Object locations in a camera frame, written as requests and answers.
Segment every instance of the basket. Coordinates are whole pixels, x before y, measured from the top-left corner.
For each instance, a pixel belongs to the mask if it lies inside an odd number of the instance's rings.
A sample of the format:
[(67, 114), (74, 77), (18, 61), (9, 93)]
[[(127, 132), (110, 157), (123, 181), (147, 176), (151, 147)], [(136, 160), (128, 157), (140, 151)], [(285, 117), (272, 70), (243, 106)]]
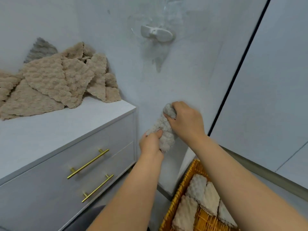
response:
[[(172, 228), (172, 220), (175, 216), (177, 207), (179, 206), (180, 200), (182, 195), (185, 194), (187, 187), (189, 186), (189, 182), (192, 179), (194, 174), (200, 174), (205, 176), (208, 181), (211, 181), (209, 176), (204, 171), (201, 162), (198, 159), (195, 159), (190, 168), (185, 174), (183, 181), (181, 182), (177, 192), (172, 199), (171, 205), (167, 214), (164, 217), (164, 220), (160, 226), (159, 231), (175, 231)], [(233, 229), (229, 226), (222, 223), (218, 220), (217, 217), (210, 216), (207, 214), (203, 209), (198, 206), (198, 210), (195, 216), (195, 223), (194, 223), (194, 231), (236, 231), (239, 229)]]

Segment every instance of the cabinet top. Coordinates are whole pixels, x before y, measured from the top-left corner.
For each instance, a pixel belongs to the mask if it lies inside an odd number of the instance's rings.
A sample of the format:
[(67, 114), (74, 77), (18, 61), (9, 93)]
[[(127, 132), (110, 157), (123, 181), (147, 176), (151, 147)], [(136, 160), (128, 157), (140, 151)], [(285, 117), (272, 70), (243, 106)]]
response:
[(0, 185), (135, 109), (85, 97), (75, 109), (0, 121)]

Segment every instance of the drawer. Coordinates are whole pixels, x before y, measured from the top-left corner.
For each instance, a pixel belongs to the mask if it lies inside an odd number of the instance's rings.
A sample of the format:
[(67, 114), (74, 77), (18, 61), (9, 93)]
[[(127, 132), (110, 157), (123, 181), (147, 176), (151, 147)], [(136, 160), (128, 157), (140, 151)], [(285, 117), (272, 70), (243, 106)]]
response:
[[(134, 162), (133, 123), (133, 115), (128, 115), (0, 186), (0, 225), (13, 231), (61, 229)], [(67, 179), (71, 167), (81, 167), (99, 154), (98, 149), (107, 148), (110, 151), (85, 171)], [(83, 192), (90, 193), (101, 182), (94, 178), (98, 166), (101, 180), (105, 172), (114, 176), (81, 203)]]

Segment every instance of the hand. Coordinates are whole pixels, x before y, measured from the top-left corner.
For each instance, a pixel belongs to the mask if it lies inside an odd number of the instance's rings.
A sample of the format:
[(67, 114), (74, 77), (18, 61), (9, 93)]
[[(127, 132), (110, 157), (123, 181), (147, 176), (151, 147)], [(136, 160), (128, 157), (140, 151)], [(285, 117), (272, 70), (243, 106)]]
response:
[(164, 114), (173, 131), (191, 148), (192, 144), (205, 136), (201, 114), (183, 101), (172, 103), (176, 110), (176, 119)]
[(148, 136), (144, 133), (139, 142), (141, 154), (162, 154), (159, 149), (159, 139), (162, 134), (162, 130), (159, 130), (156, 133), (151, 133)]

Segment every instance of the gold handle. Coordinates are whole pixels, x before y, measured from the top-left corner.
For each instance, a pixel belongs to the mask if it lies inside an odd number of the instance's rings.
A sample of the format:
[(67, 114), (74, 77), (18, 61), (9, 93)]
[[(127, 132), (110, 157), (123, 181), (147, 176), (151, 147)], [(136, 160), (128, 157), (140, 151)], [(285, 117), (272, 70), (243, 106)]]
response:
[(78, 174), (81, 170), (83, 170), (85, 167), (87, 167), (89, 164), (93, 163), (94, 161), (96, 161), (98, 158), (100, 158), (102, 155), (104, 155), (107, 151), (109, 151), (109, 149), (103, 151), (102, 149), (99, 149), (100, 154), (95, 157), (94, 159), (92, 159), (91, 161), (89, 161), (88, 163), (86, 163), (83, 167), (81, 167), (78, 170), (75, 170), (74, 168), (71, 168), (71, 171), (73, 172), (71, 175), (69, 175), (67, 177), (67, 179), (70, 179), (72, 176), (74, 176), (75, 174)]
[(83, 195), (85, 196), (84, 200), (82, 200), (82, 203), (85, 202), (92, 194), (94, 194), (99, 188), (101, 188), (106, 182), (109, 181), (110, 178), (112, 178), (114, 176), (114, 174), (112, 174), (111, 176), (108, 176), (108, 174), (106, 174), (107, 179), (98, 186), (98, 188), (96, 188), (95, 190), (92, 191), (91, 194), (87, 194), (87, 193), (83, 193)]

